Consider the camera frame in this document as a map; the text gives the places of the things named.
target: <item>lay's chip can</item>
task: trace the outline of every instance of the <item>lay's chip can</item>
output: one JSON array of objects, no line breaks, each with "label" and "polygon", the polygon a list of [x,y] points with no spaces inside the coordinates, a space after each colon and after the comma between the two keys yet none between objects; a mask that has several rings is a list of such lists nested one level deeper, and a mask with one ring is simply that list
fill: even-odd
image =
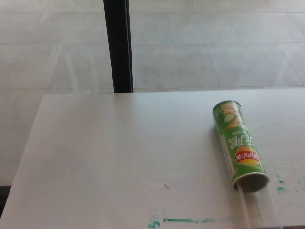
[{"label": "lay's chip can", "polygon": [[223,101],[213,109],[224,157],[234,189],[256,192],[269,183],[256,147],[245,124],[241,106],[236,101]]}]

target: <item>tiled floor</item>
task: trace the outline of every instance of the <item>tiled floor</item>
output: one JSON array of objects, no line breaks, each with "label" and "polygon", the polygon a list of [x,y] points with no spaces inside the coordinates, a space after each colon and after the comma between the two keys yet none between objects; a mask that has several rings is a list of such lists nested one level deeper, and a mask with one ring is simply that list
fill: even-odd
[{"label": "tiled floor", "polygon": [[[305,0],[129,0],[138,92],[303,86]],[[102,0],[0,0],[0,185],[44,94],[112,93]]]}]

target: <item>black pole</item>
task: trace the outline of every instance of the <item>black pole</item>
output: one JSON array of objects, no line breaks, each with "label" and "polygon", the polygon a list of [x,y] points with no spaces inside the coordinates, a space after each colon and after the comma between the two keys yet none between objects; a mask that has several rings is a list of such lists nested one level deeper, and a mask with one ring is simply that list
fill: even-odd
[{"label": "black pole", "polygon": [[115,93],[133,92],[128,0],[104,0]]}]

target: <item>chip picture on can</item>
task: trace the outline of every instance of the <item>chip picture on can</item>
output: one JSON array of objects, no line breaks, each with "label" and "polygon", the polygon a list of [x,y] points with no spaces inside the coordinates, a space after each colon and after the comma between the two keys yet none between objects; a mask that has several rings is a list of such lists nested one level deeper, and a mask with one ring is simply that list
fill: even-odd
[{"label": "chip picture on can", "polygon": [[269,183],[256,147],[236,101],[223,101],[213,109],[224,158],[234,189],[256,192]]}]

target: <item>white table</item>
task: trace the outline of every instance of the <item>white table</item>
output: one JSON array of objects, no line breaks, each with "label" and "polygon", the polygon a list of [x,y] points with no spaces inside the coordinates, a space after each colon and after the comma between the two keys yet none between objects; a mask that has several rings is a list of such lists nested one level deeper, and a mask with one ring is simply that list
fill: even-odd
[{"label": "white table", "polygon": [[0,229],[236,227],[212,117],[227,99],[242,105],[282,223],[305,225],[304,98],[304,89],[45,95]]}]

